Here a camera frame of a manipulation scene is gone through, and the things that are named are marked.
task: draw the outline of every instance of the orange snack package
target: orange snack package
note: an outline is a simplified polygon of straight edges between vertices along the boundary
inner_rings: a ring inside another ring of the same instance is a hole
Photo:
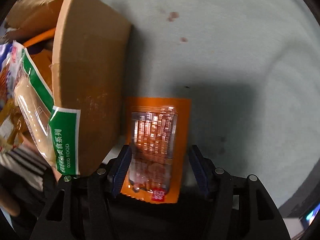
[[[178,201],[190,105],[183,98],[127,99],[132,160],[121,193],[156,204]]]

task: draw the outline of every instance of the reddish stain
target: reddish stain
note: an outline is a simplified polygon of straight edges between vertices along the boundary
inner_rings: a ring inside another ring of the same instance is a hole
[[[172,19],[179,18],[179,13],[178,12],[171,12],[169,17],[171,17]]]

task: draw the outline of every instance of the gray tabletop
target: gray tabletop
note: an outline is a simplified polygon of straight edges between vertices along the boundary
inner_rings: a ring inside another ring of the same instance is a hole
[[[320,28],[304,2],[102,1],[134,24],[125,94],[191,98],[189,144],[290,198],[320,157]]]

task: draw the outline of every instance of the cardboard box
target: cardboard box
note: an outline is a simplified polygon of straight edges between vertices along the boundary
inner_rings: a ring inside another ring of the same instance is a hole
[[[36,10],[31,5],[26,21],[13,20],[9,14],[8,24],[18,28],[9,35],[20,41],[56,26],[54,104],[81,110],[78,169],[79,174],[90,175],[119,135],[123,61],[131,24],[100,0],[46,0],[45,4],[36,5]]]

